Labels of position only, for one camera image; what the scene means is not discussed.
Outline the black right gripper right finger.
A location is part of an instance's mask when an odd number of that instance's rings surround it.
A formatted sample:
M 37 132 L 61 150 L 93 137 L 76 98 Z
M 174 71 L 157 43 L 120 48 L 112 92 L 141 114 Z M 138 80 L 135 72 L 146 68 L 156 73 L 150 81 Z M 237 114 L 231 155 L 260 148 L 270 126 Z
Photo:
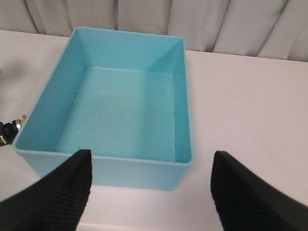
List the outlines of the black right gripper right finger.
M 225 231 L 306 231 L 308 207 L 216 151 L 210 191 Z

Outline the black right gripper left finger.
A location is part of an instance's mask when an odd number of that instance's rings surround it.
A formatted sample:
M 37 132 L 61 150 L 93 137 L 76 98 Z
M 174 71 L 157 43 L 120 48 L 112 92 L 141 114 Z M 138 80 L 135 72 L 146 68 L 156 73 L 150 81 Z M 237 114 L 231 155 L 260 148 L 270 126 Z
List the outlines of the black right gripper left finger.
M 90 150 L 79 150 L 36 183 L 1 201 L 2 231 L 74 231 L 92 185 Z

